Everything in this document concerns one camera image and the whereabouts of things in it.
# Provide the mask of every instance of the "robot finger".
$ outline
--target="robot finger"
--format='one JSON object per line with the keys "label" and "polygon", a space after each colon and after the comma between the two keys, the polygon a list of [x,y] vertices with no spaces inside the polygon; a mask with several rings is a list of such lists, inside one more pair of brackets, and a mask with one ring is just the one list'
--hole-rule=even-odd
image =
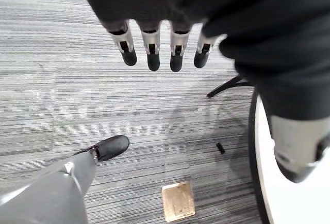
{"label": "robot finger", "polygon": [[210,54],[217,38],[218,37],[207,38],[203,35],[201,31],[194,58],[194,65],[196,68],[203,68],[205,66],[208,59],[208,55]]}
{"label": "robot finger", "polygon": [[128,66],[133,66],[137,62],[136,53],[133,45],[133,38],[130,32],[128,20],[112,23],[102,23],[111,34],[111,37],[118,47],[124,62]]}
{"label": "robot finger", "polygon": [[159,69],[159,48],[160,48],[160,22],[141,22],[140,26],[144,48],[147,54],[148,67],[151,71]]}
{"label": "robot finger", "polygon": [[187,47],[191,25],[187,23],[171,22],[171,62],[173,72],[182,67],[182,59]]}

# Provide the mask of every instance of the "black shoe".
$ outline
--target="black shoe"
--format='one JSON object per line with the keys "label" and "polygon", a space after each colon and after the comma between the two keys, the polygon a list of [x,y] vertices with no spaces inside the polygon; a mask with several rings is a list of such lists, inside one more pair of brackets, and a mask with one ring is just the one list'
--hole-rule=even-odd
{"label": "black shoe", "polygon": [[86,152],[89,150],[94,150],[97,155],[98,161],[110,160],[123,152],[129,147],[129,139],[124,135],[116,135],[108,139],[102,140],[87,149],[79,151],[76,154]]}

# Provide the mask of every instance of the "black fingertip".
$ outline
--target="black fingertip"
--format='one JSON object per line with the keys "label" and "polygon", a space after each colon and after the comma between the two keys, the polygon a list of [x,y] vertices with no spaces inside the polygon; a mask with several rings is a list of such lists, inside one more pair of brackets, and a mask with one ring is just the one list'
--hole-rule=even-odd
{"label": "black fingertip", "polygon": [[206,65],[208,59],[208,55],[206,55],[206,52],[198,53],[196,51],[195,58],[194,58],[194,65],[196,68],[203,68]]}
{"label": "black fingertip", "polygon": [[182,68],[182,58],[180,55],[171,55],[170,67],[173,72],[179,72]]}
{"label": "black fingertip", "polygon": [[159,54],[150,54],[147,55],[148,58],[148,67],[151,71],[157,71],[159,69]]}
{"label": "black fingertip", "polygon": [[137,57],[136,57],[136,53],[135,53],[134,49],[132,52],[127,51],[127,52],[122,53],[122,56],[123,56],[124,62],[128,66],[133,66],[137,62]]}

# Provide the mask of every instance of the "white round table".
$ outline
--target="white round table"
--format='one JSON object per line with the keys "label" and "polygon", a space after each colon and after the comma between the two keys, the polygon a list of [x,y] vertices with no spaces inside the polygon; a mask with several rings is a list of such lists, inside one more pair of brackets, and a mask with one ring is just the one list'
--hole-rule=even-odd
{"label": "white round table", "polygon": [[301,183],[287,180],[274,157],[262,101],[255,91],[249,117],[249,155],[253,184],[264,224],[330,223],[330,152]]}

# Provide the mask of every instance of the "striped carpet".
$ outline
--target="striped carpet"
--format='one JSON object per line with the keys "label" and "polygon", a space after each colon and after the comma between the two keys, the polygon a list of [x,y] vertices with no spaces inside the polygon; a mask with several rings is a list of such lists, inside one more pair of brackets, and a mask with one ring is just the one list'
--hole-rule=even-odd
{"label": "striped carpet", "polygon": [[97,166],[85,197],[90,223],[166,223],[161,187],[184,180],[196,215],[177,223],[261,223],[246,137],[252,89],[206,98],[235,71],[216,48],[194,68],[199,25],[179,73],[168,22],[157,72],[131,28],[138,63],[128,67],[85,0],[0,0],[0,192],[124,134],[128,151]]}

